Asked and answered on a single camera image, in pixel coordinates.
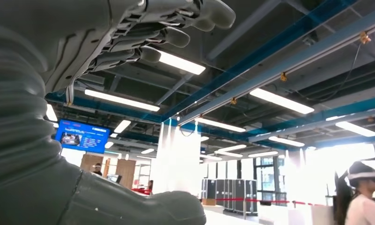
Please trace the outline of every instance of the white pillar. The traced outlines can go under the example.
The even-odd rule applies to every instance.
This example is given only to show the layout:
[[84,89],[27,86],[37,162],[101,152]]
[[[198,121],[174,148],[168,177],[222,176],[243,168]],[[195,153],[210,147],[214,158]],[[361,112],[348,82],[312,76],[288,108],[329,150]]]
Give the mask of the white pillar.
[[305,171],[305,152],[300,151],[288,151],[286,157],[286,188],[287,198],[289,201],[304,202],[307,190],[307,176]]
[[176,121],[170,119],[161,125],[157,157],[152,168],[153,193],[179,190],[198,195],[201,133],[197,125],[180,128],[175,124]]

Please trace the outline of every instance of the steel beam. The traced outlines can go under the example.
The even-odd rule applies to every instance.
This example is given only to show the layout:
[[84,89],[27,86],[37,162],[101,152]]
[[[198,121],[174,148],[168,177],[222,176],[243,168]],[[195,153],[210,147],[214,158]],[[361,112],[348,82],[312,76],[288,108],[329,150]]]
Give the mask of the steel beam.
[[213,48],[207,58],[209,60],[215,59],[224,50],[229,48],[236,42],[242,35],[249,31],[255,24],[275,9],[281,0],[267,0],[257,10],[255,10],[248,18],[246,18],[240,25],[237,26],[229,35],[227,35],[215,48]]
[[273,68],[258,74],[251,80],[232,89],[228,93],[214,99],[210,103],[184,116],[180,124],[194,120],[200,115],[209,113],[230,102],[233,98],[238,98],[249,93],[252,89],[260,88],[276,80],[282,72],[293,72],[319,58],[322,58],[341,47],[353,43],[360,38],[360,33],[367,30],[368,33],[375,31],[375,11],[358,21],[342,28],[340,31],[328,36],[310,48],[301,51],[294,57],[288,58]]
[[[314,14],[317,18],[322,20],[322,22],[325,22],[343,12],[349,5],[355,3],[356,1],[357,0],[327,0],[314,9],[311,14]],[[318,25],[320,24],[313,21],[308,16],[302,17],[293,25],[285,29],[282,33],[254,50],[251,54],[245,57],[245,59],[241,60],[227,71],[214,78],[211,82],[207,83],[204,87],[193,93],[191,96],[185,98],[179,104],[171,108],[165,114],[165,118],[174,116],[177,112],[181,112],[194,104],[196,101],[199,101],[212,92],[220,89],[225,84],[245,73],[253,66],[286,48],[294,41],[306,35],[308,32],[311,32]]]
[[338,138],[335,140],[314,142],[314,143],[311,143],[309,146],[314,146],[317,148],[326,148],[326,147],[332,147],[335,145],[356,144],[356,143],[375,143],[375,137],[355,136],[355,137],[348,137],[348,138]]
[[303,132],[303,131],[314,130],[314,129],[317,129],[317,128],[332,126],[337,122],[343,122],[343,121],[349,122],[349,121],[361,120],[361,119],[368,118],[370,116],[375,117],[375,109],[370,110],[370,111],[366,111],[366,112],[359,112],[359,113],[347,115],[343,118],[338,118],[338,119],[335,119],[335,120],[314,122],[314,123],[305,124],[305,125],[301,125],[301,126],[297,126],[297,127],[293,127],[293,128],[278,130],[278,131],[263,134],[263,135],[257,135],[255,137],[250,137],[249,141],[251,143],[252,142],[258,142],[258,141],[266,140],[271,136],[296,134],[296,133]]

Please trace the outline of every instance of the ponytail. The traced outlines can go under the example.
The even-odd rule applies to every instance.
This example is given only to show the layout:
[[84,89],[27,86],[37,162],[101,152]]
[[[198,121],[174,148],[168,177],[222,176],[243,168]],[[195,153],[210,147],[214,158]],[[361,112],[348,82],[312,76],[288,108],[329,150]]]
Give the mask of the ponytail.
[[333,207],[336,207],[335,221],[337,225],[345,225],[347,210],[353,199],[353,191],[345,181],[346,175],[347,173],[338,179],[336,186],[336,205]]

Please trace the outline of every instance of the floor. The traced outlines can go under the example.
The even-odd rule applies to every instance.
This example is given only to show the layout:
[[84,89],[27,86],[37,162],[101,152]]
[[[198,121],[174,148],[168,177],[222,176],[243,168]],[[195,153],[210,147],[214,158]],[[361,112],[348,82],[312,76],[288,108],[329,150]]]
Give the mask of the floor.
[[244,220],[226,214],[220,214],[212,211],[205,211],[206,225],[232,224],[232,225],[260,225],[252,220]]
[[[235,217],[235,218],[238,218],[238,219],[244,219],[243,215],[240,215],[240,214],[237,214],[237,213],[233,213],[233,212],[226,212],[226,211],[224,211],[223,214],[227,215],[227,216]],[[258,223],[259,222],[259,217],[247,216],[246,220]]]

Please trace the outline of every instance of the television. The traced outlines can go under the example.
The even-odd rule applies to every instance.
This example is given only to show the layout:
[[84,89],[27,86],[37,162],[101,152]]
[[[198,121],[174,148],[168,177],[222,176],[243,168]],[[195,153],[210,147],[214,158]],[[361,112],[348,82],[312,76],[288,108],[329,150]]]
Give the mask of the television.
[[63,148],[104,153],[110,130],[68,120],[60,120],[55,140]]

